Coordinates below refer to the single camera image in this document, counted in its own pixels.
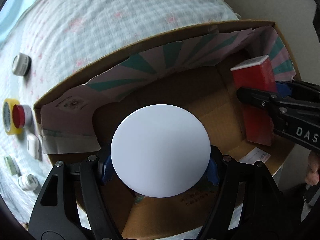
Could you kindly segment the person's right hand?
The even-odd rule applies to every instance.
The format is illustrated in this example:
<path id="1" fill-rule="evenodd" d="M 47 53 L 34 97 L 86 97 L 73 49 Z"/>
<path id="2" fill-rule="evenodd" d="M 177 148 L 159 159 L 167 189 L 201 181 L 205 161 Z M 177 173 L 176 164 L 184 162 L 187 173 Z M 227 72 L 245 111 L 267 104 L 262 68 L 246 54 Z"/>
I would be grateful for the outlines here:
<path id="1" fill-rule="evenodd" d="M 310 185 L 317 185 L 319 182 L 319 156 L 310 152 L 308 157 L 308 167 L 306 170 L 305 182 Z"/>

